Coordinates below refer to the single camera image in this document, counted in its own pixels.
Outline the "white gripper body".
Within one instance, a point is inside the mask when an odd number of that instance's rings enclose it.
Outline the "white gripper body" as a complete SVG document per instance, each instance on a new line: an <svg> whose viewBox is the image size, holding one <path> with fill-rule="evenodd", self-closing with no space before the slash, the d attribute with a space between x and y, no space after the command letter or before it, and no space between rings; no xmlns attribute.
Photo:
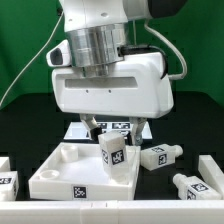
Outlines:
<svg viewBox="0 0 224 224"><path fill-rule="evenodd" d="M159 52L127 55L106 77L87 78L74 67L57 68L52 84L58 107L68 113L159 118L172 109L169 78Z"/></svg>

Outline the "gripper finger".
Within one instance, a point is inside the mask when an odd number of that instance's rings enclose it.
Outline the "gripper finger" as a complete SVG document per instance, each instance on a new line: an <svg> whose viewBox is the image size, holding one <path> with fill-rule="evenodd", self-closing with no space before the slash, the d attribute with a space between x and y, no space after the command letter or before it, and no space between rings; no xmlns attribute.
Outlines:
<svg viewBox="0 0 224 224"><path fill-rule="evenodd" d="M142 131L144 129L146 122L147 122L146 118L139 118L139 117L130 118L130 123L132 124L131 139L133 145L139 146L142 144L143 142Z"/></svg>
<svg viewBox="0 0 224 224"><path fill-rule="evenodd" d="M102 133L102 128L97 124L95 116L92 114L81 114L80 120L86 128L90 139L97 141L98 136Z"/></svg>

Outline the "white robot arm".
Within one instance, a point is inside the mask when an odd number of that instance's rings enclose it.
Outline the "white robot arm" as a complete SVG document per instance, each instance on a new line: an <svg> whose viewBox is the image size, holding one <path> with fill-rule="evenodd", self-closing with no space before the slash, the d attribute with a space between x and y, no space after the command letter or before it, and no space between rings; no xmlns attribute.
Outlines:
<svg viewBox="0 0 224 224"><path fill-rule="evenodd" d="M58 107L77 113L89 137L102 129L97 115L127 117L133 124L129 141L142 143L149 118L173 107L171 82L187 74L168 73L165 53L152 45L130 45L130 21L176 15L187 0L59 0L66 39L47 54Z"/></svg>

